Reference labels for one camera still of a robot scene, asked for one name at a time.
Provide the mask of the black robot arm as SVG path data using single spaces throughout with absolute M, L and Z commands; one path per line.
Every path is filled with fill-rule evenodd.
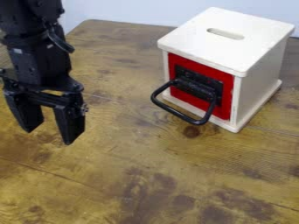
M 3 98 L 25 132 L 44 122 L 52 109 L 62 142 L 72 144 L 85 129 L 82 85 L 70 78 L 74 48 L 66 43 L 58 19 L 61 0 L 0 0 L 0 44 L 10 68 L 0 68 Z

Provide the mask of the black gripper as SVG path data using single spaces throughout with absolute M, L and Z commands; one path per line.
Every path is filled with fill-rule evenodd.
M 0 26 L 11 68 L 3 80 L 3 98 L 26 133 L 44 121 L 41 106 L 54 106 L 53 114 L 62 142 L 70 145 L 85 130 L 86 104 L 82 85 L 70 78 L 72 46 L 58 24 L 25 29 Z

